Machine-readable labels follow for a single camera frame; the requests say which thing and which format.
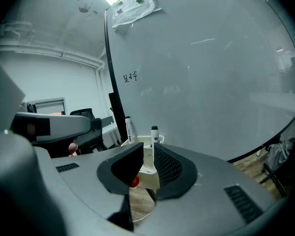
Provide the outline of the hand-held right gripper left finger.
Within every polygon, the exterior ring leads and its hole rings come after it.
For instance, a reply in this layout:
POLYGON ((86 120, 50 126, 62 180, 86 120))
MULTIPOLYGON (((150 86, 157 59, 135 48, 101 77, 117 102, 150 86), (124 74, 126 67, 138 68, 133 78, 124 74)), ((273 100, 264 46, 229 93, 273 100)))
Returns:
POLYGON ((131 236, 129 188, 143 164, 143 144, 51 158, 37 147, 44 183, 68 236, 131 236))

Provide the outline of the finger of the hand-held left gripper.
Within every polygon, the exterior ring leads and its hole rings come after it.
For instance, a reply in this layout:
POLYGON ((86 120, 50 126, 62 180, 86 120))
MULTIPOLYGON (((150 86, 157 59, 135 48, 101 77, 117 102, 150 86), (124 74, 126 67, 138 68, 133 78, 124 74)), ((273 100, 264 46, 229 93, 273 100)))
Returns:
POLYGON ((91 129, 90 119, 83 116, 38 115, 49 118, 51 135, 38 136, 37 143, 52 143, 86 134, 91 129))

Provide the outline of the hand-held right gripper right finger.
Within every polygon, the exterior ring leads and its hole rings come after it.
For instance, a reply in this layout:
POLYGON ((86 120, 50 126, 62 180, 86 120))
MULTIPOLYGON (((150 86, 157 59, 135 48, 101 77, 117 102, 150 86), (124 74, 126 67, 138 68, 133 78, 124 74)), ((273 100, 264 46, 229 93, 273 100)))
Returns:
POLYGON ((141 236, 256 236, 284 206, 232 164, 180 147, 157 144, 161 174, 156 206, 141 236))

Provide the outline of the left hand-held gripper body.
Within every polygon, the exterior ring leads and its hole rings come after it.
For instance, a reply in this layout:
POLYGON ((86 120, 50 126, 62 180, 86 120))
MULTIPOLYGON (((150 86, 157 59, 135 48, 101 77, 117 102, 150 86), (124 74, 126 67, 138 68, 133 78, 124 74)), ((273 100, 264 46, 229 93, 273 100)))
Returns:
POLYGON ((49 118, 23 116, 21 113, 35 114, 36 112, 32 104, 22 102, 11 124, 12 132, 24 136, 30 142, 36 142, 38 136, 51 135, 49 118))

